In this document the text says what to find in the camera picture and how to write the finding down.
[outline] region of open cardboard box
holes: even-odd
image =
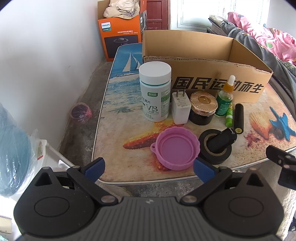
[[[132,19],[104,18],[109,3],[110,0],[98,1],[98,23],[106,59],[113,61],[119,46],[142,42],[147,21],[147,0],[140,0],[140,13]]]
[[[273,73],[237,40],[193,31],[144,31],[143,62],[148,61],[168,63],[172,92],[185,88],[189,95],[198,90],[216,95],[234,75],[234,102],[255,103]]]

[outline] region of pink silicone lid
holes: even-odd
[[[178,171],[193,164],[200,152],[200,143],[190,130],[175,126],[160,133],[150,149],[162,165]]]

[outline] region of bolt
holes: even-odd
[[[182,200],[183,202],[186,202],[186,203],[194,203],[197,201],[197,198],[195,196],[187,195],[187,196],[184,196]]]
[[[104,203],[112,203],[116,200],[116,198],[114,196],[111,196],[111,195],[106,195],[106,196],[103,196],[101,198],[101,201],[104,202]]]

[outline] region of green tube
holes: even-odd
[[[227,127],[232,127],[232,119],[233,119],[233,109],[232,109],[232,103],[230,103],[230,105],[226,111],[225,125]]]

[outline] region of white dropper bulb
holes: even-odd
[[[227,81],[227,84],[229,84],[230,86],[234,85],[234,81],[235,81],[235,76],[231,75]]]

